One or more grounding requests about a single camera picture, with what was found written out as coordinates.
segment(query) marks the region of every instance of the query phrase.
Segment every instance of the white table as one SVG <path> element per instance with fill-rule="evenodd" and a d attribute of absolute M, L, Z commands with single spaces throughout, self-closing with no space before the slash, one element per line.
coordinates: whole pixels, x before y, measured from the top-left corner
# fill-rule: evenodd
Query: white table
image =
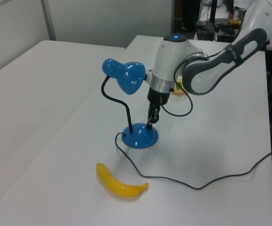
<path fill-rule="evenodd" d="M 124 48 L 43 41 L 0 70 L 0 198 Z"/>
<path fill-rule="evenodd" d="M 119 58 L 152 68 L 161 38 L 137 36 Z M 192 41 L 209 54 L 225 43 Z M 100 85 L 87 96 L 21 177 L 0 199 L 0 225 L 217 225 L 272 226 L 272 162 L 251 174 L 228 178 L 195 191 L 183 185 L 140 177 L 115 147 L 127 126 L 125 109 L 105 99 Z M 146 122 L 148 85 L 125 95 L 110 79 L 106 92 L 126 101 L 132 122 Z M 193 112 L 175 118 L 160 112 L 158 142 L 148 148 L 119 145 L 146 175 L 168 176 L 193 186 L 249 170 L 271 151 L 264 53 L 257 52 L 208 95 L 192 96 Z M 166 108 L 190 107 L 171 95 Z M 112 195 L 96 176 L 104 163 L 120 181 L 149 183 L 135 199 Z"/>

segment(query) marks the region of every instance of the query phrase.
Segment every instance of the blue desk lamp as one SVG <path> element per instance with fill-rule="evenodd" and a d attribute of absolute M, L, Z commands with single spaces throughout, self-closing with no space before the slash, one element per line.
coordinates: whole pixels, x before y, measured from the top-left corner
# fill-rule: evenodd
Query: blue desk lamp
<path fill-rule="evenodd" d="M 123 130 L 122 141 L 133 148 L 146 148 L 155 144 L 158 140 L 158 132 L 153 127 L 148 129 L 146 123 L 131 123 L 130 111 L 126 103 L 112 98 L 104 92 L 104 86 L 109 78 L 117 80 L 120 88 L 128 95 L 135 93 L 146 79 L 145 67 L 142 63 L 129 62 L 122 64 L 114 59 L 106 59 L 103 62 L 103 72 L 107 75 L 102 84 L 102 94 L 109 100 L 121 103 L 126 107 L 128 126 Z"/>

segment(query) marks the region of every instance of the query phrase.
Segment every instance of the black cable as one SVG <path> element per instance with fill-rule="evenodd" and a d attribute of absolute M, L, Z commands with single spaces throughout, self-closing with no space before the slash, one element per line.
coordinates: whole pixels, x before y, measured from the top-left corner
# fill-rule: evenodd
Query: black cable
<path fill-rule="evenodd" d="M 162 109 L 166 112 L 166 113 L 168 113 L 168 114 L 170 114 L 170 115 L 172 115 L 172 116 L 175 116 L 175 117 L 184 117 L 184 116 L 187 116 L 187 115 L 189 115 L 191 112 L 192 112 L 192 109 L 193 109 L 193 102 L 192 102 L 192 99 L 191 99 L 191 97 L 189 96 L 189 94 L 186 92 L 186 90 L 177 82 L 177 80 L 176 80 L 176 73 L 177 73 L 177 71 L 178 71 L 178 69 L 183 65 L 183 64 L 185 64 L 186 62 L 187 62 L 187 65 L 188 64 L 190 64 L 191 62 L 193 62 L 193 61 L 195 61 L 195 60 L 207 60 L 207 59 L 209 59 L 209 58 L 211 58 L 211 57 L 214 57 L 214 56 L 216 56 L 216 55 L 218 55 L 220 52 L 217 52 L 217 53 L 215 53 L 215 54 L 213 54 L 213 55 L 210 55 L 210 56 L 207 56 L 207 57 L 202 57 L 202 56 L 197 56 L 197 57 L 194 57 L 193 59 L 189 59 L 188 57 L 189 56 L 191 56 L 191 55 L 193 55 L 193 54 L 198 54 L 198 53 L 192 53 L 192 54 L 190 54 L 190 55 L 188 55 L 186 58 L 188 58 L 188 59 L 186 59 L 186 60 L 184 60 L 181 64 L 179 64 L 178 65 L 178 67 L 175 69 L 175 72 L 174 72 L 174 81 L 175 81 L 175 84 L 187 95 L 187 97 L 188 97 L 188 99 L 189 99 L 189 101 L 191 102 L 191 108 L 190 108 L 190 110 L 189 110 L 189 112 L 188 113 L 185 113 L 185 114 L 174 114 L 174 113 L 171 113 L 171 112 L 169 112 L 165 107 L 164 107 L 164 105 L 161 105 L 161 107 L 162 107 Z"/>
<path fill-rule="evenodd" d="M 210 8 L 210 6 L 208 7 L 208 9 L 206 9 L 205 13 L 207 12 L 207 10 L 209 10 L 209 8 Z M 203 13 L 203 14 L 200 16 L 199 20 L 201 19 L 202 16 L 205 15 L 205 13 Z M 207 15 L 208 15 L 208 14 L 207 14 Z M 207 17 L 207 18 L 208 18 L 208 17 Z"/>
<path fill-rule="evenodd" d="M 207 12 L 207 17 L 206 17 L 206 25 L 207 25 L 207 21 L 208 21 L 208 13 L 209 13 L 209 9 L 210 9 L 210 6 L 208 7 L 208 12 Z"/>
<path fill-rule="evenodd" d="M 143 174 L 138 170 L 137 166 L 133 163 L 133 161 L 130 159 L 130 157 L 128 157 L 128 155 L 127 155 L 127 154 L 126 154 L 126 153 L 118 146 L 118 144 L 117 144 L 117 137 L 118 137 L 119 134 L 122 134 L 123 136 L 126 135 L 126 134 L 124 134 L 124 133 L 118 133 L 118 134 L 116 135 L 116 137 L 115 137 L 115 145 L 116 145 L 116 147 L 117 147 L 117 148 L 125 155 L 125 157 L 131 162 L 131 164 L 134 166 L 134 168 L 136 169 L 136 171 L 139 173 L 140 176 L 142 176 L 142 177 L 144 177 L 144 178 L 159 178 L 159 179 L 166 179 L 166 180 L 175 181 L 175 182 L 180 183 L 180 184 L 182 184 L 182 185 L 188 186 L 188 187 L 190 187 L 190 188 L 192 188 L 192 189 L 194 189 L 194 190 L 201 190 L 201 189 L 207 187 L 208 185 L 212 184 L 213 182 L 216 182 L 216 181 L 221 180 L 221 179 L 224 179 L 224 178 L 240 177 L 240 176 L 244 176 L 244 175 L 246 175 L 246 174 L 249 174 L 249 173 L 250 173 L 250 172 L 251 172 L 258 164 L 260 164 L 264 159 L 266 159 L 267 157 L 269 157 L 269 156 L 272 154 L 272 153 L 267 154 L 265 157 L 263 157 L 261 160 L 259 160 L 257 163 L 255 163 L 254 166 L 253 166 L 249 171 L 247 171 L 247 172 L 245 172 L 245 173 L 241 173 L 241 174 L 232 174 L 232 175 L 227 175 L 227 176 L 219 177 L 219 178 L 216 178 L 216 179 L 214 179 L 214 180 L 208 182 L 207 184 L 205 184 L 205 185 L 202 186 L 202 187 L 193 187 L 193 186 L 191 186 L 191 185 L 189 185 L 189 184 L 187 184 L 187 183 L 184 183 L 184 182 L 179 181 L 179 180 L 171 179 L 171 178 L 168 178 L 168 177 L 145 176 L 145 175 L 143 175 Z"/>
<path fill-rule="evenodd" d="M 106 78 L 104 79 L 103 83 L 102 83 L 102 86 L 101 86 L 101 92 L 103 94 L 103 96 L 111 101 L 114 101 L 114 102 L 117 102 L 117 103 L 120 103 L 122 105 L 124 105 L 126 107 L 126 111 L 127 111 L 127 117 L 128 117 L 128 128 L 129 128 L 129 131 L 130 133 L 133 133 L 133 128 L 132 128 L 132 121 L 131 121 L 131 114 L 130 114 L 130 109 L 128 107 L 128 105 L 121 101 L 121 100 L 118 100 L 118 99 L 115 99 L 113 97 L 110 97 L 108 96 L 105 91 L 104 91 L 104 86 L 106 85 L 107 81 L 110 79 L 110 76 L 107 75 Z"/>

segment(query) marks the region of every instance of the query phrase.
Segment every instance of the toy banana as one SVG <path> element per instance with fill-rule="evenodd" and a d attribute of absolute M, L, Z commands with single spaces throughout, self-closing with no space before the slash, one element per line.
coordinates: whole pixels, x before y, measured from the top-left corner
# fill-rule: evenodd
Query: toy banana
<path fill-rule="evenodd" d="M 148 183 L 140 186 L 126 185 L 118 181 L 102 163 L 96 165 L 96 172 L 102 183 L 112 192 L 120 196 L 133 197 L 139 195 L 148 187 Z"/>

